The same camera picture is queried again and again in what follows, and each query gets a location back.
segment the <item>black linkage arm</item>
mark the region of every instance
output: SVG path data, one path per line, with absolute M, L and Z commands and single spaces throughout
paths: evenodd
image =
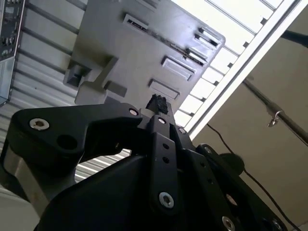
M 129 157 L 75 183 L 78 163 L 123 148 Z M 141 110 L 119 103 L 17 112 L 0 183 L 32 204 L 37 231 L 287 230 L 211 147 L 193 146 L 158 96 Z

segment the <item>control panel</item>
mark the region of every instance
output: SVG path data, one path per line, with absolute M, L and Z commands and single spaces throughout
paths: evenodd
M 15 56 L 24 0 L 0 0 L 0 62 Z

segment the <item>silver screw head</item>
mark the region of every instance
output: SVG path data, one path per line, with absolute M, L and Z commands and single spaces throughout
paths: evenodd
M 133 116 L 138 115 L 138 112 L 137 112 L 135 109 L 130 108 L 129 112 L 130 112 Z
M 38 131 L 44 131 L 49 128 L 49 123 L 45 119 L 40 118 L 31 119 L 29 125 L 31 128 Z
M 183 128 L 179 128 L 180 133 L 185 134 L 186 131 Z
M 222 223 L 228 231 L 235 231 L 235 226 L 229 217 L 222 217 Z
M 158 121 L 161 122 L 162 124 L 166 123 L 166 121 L 163 118 L 158 118 Z
M 278 230 L 282 231 L 282 227 L 281 227 L 281 225 L 278 223 L 278 221 L 273 220 L 273 224 L 276 226 L 276 228 L 277 228 Z
M 174 200 L 172 196 L 167 192 L 161 192 L 158 196 L 159 202 L 162 204 L 165 208 L 173 208 L 174 206 Z

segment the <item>black cable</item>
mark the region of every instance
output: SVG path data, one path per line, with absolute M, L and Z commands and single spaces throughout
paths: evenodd
M 232 153 L 232 154 L 234 154 L 234 152 L 231 150 L 231 148 L 230 148 L 230 147 L 227 145 L 227 143 L 224 141 L 224 139 L 223 139 L 223 137 L 221 136 L 221 134 L 220 134 L 215 128 L 213 128 L 211 125 L 207 124 L 207 126 L 219 135 L 221 141 L 222 141 L 223 144 L 226 146 L 226 148 L 229 150 L 229 152 Z
M 212 126 L 210 126 L 209 124 L 207 124 L 207 126 L 212 129 L 214 132 L 216 132 L 221 141 L 223 142 L 223 144 L 226 146 L 226 148 L 230 151 L 230 153 L 235 154 L 232 149 L 227 145 L 227 143 L 224 141 L 222 135 L 216 130 L 214 129 Z M 277 202 L 274 200 L 274 198 L 271 196 L 271 194 L 263 187 L 262 184 L 259 183 L 259 181 L 256 180 L 256 178 L 254 178 L 249 172 L 247 172 L 247 170 L 244 168 L 244 173 L 249 176 L 264 192 L 265 194 L 269 197 L 269 199 L 273 202 L 273 204 L 276 206 L 276 208 L 278 209 L 278 211 L 281 213 L 281 215 L 284 217 L 284 219 L 290 224 L 292 225 L 292 227 L 297 230 L 297 231 L 301 231 L 287 216 L 286 214 L 283 212 L 283 210 L 280 208 L 280 206 L 277 204 Z

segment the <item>gray plastic panel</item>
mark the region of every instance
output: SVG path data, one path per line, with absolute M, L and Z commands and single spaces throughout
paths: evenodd
M 89 0 L 72 60 L 96 69 L 117 57 L 111 80 L 128 89 L 123 102 L 145 107 L 155 80 L 179 93 L 177 110 L 224 43 L 169 0 Z

